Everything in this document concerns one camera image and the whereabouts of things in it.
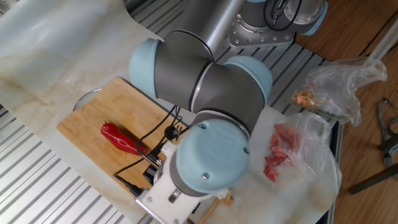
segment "wooden cutting board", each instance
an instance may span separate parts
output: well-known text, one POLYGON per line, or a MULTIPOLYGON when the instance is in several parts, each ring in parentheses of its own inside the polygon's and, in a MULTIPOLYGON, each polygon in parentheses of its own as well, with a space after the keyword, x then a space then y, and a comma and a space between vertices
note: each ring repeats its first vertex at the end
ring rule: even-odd
MULTIPOLYGON (((115 78, 102 88, 87 104, 74 111, 58 124, 57 129, 97 166, 112 176, 119 169, 139 160, 134 156, 116 149, 101 134, 105 121, 131 133, 137 140, 148 133, 167 115, 159 105, 135 89, 130 83, 115 78)), ((143 140, 149 149, 153 149, 164 134, 164 129, 171 124, 173 117, 143 140)), ((120 176, 139 187, 150 188, 142 176, 149 163, 146 161, 123 171, 120 176)))

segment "metal mounting plate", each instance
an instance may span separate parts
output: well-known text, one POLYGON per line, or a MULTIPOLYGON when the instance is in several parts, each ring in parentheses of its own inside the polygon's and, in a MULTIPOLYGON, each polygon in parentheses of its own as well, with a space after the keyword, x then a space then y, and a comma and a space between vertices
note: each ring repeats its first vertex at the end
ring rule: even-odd
POLYGON ((228 37, 232 47, 245 49, 289 46, 294 40, 294 33, 289 30, 277 32, 268 27, 252 27, 238 15, 229 28, 228 37))

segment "wooden surface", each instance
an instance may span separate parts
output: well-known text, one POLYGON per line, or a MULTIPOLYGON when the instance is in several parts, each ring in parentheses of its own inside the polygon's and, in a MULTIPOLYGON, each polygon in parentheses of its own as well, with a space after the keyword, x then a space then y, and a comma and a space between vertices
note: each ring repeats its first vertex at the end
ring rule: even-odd
MULTIPOLYGON (((387 67, 386 82, 376 82, 358 89, 363 123, 358 127, 346 124, 340 168, 343 181, 336 200, 335 224, 395 224, 398 223, 398 180, 390 178, 356 195, 348 189, 358 182, 382 171, 384 153, 378 150, 382 143, 377 106, 383 97, 398 105, 398 49, 383 60, 387 67)), ((398 117, 398 111, 386 106, 385 120, 398 117)), ((398 154, 393 156, 398 161, 398 154)))
POLYGON ((396 0, 330 0, 328 4, 317 33, 298 35, 296 41, 329 61, 358 57, 398 10, 396 0))
MULTIPOLYGON (((133 133, 136 137, 130 137, 137 139, 155 127, 166 114, 165 110, 127 82, 115 78, 95 98, 65 118, 57 128, 97 166, 112 176, 141 157, 116 149, 103 137, 100 129, 104 122, 116 124, 124 133, 133 133)), ((158 130, 145 138, 144 144, 150 149, 155 147, 172 120, 173 117, 169 117, 158 130)), ((142 176, 148 165, 146 161, 141 162, 123 171, 120 176, 139 187, 149 188, 149 183, 142 176)))

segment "metal stand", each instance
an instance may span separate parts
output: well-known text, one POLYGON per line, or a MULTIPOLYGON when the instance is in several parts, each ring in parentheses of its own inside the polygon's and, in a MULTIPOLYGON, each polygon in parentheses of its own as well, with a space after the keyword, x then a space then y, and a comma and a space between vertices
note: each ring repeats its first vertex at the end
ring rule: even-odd
POLYGON ((348 192, 350 194, 356 194, 358 192, 361 192, 368 187, 372 187, 375 184, 378 184, 382 182, 383 180, 386 180, 394 175, 398 174, 398 163, 394 164, 393 166, 388 167, 387 169, 374 174, 370 178, 356 184, 355 186, 351 187, 348 189, 348 192))

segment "light blue joint cap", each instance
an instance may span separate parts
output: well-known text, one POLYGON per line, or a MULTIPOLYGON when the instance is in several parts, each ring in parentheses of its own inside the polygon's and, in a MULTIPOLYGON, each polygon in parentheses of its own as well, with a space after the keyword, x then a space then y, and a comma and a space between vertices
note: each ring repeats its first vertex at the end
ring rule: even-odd
POLYGON ((146 39, 136 48, 130 59, 130 81, 131 83, 156 97, 155 92, 155 55, 159 40, 146 39))
POLYGON ((177 171, 197 192, 232 187, 249 167, 249 143, 233 123, 210 119, 192 127, 178 145, 177 171))
POLYGON ((272 74, 269 69, 259 60, 250 56, 234 56, 228 59, 224 65, 236 65, 250 74, 259 85, 264 95, 265 104, 272 87, 272 74))
POLYGON ((325 3, 325 5, 323 6, 323 11, 322 11, 321 16, 319 17, 318 21, 315 23, 315 25, 310 30, 308 30, 305 34, 302 34, 302 35, 311 36, 314 33, 316 33, 316 31, 319 29, 319 27, 321 26, 321 24, 326 16, 326 13, 327 13, 328 7, 329 7, 328 3, 326 1, 324 3, 325 3))

